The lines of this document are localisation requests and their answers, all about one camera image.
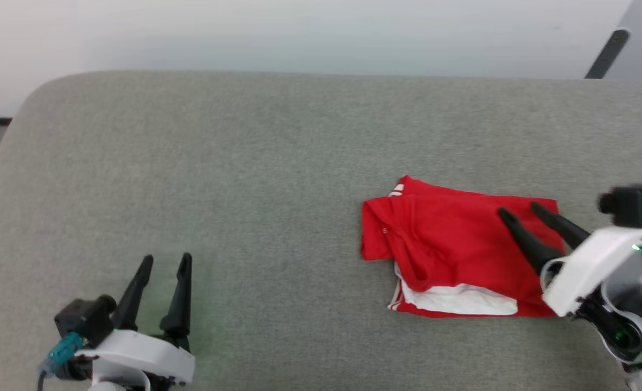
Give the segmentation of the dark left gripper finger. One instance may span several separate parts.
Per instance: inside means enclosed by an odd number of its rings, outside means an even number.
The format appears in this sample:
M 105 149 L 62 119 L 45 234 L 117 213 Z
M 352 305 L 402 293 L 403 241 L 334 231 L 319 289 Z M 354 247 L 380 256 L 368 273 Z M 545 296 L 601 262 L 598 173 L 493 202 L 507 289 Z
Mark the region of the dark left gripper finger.
M 169 310 L 160 322 L 162 336 L 179 348 L 190 347 L 192 272 L 192 255 L 184 253 L 176 273 L 177 285 Z
M 150 254 L 144 256 L 137 272 L 123 293 L 117 308 L 112 314 L 115 329 L 137 331 L 136 324 L 139 307 L 144 288 L 149 283 L 150 273 L 154 265 L 154 257 Z

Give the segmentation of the black pole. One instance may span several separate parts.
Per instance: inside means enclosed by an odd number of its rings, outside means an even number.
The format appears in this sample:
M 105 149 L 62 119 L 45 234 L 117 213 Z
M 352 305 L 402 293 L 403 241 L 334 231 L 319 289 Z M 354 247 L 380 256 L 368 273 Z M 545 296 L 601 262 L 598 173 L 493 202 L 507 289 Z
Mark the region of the black pole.
M 619 54 L 629 41 L 631 33 L 626 29 L 615 30 L 589 68 L 585 79 L 603 79 L 608 74 Z

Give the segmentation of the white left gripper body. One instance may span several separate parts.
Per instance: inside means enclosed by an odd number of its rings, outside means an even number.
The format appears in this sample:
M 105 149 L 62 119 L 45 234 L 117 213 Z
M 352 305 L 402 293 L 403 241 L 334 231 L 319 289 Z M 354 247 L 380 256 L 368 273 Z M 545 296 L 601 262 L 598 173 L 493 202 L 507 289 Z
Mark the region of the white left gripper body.
M 136 331 L 113 331 L 75 357 L 92 364 L 87 391 L 170 391 L 192 384 L 196 369 L 185 349 Z

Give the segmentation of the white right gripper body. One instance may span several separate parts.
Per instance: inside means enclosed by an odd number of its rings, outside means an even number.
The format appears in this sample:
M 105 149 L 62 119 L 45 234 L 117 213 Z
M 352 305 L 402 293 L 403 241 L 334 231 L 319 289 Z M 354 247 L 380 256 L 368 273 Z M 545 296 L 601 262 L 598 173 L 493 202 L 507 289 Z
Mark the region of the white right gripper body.
M 616 294 L 642 287 L 642 229 L 607 226 L 562 258 L 562 268 L 543 290 L 544 302 L 563 317 L 581 307 L 597 287 Z

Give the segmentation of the red basketball jersey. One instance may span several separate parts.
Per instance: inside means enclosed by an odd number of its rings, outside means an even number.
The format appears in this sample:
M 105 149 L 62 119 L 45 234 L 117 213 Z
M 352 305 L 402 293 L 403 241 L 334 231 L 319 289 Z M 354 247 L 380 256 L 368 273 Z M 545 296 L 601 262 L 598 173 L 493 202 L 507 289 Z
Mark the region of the red basketball jersey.
M 553 317 L 539 277 L 499 218 L 509 210 L 544 244 L 562 251 L 559 234 L 532 212 L 551 198 L 490 195 L 403 176 L 361 209 L 360 254 L 392 260 L 397 287 L 388 308 L 430 318 Z

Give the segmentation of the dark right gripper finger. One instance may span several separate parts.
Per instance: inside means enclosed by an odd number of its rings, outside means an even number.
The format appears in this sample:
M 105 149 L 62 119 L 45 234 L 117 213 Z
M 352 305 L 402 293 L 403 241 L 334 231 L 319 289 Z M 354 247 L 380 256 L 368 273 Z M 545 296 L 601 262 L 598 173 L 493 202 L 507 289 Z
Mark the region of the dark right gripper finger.
M 505 224 L 516 245 L 518 245 L 518 248 L 537 275 L 542 275 L 543 269 L 548 262 L 562 257 L 561 251 L 541 242 L 539 238 L 521 224 L 519 218 L 506 208 L 498 208 L 497 215 Z
M 584 228 L 572 223 L 564 216 L 553 213 L 540 203 L 532 202 L 531 210 L 544 225 L 559 234 L 572 250 L 578 248 L 590 236 Z

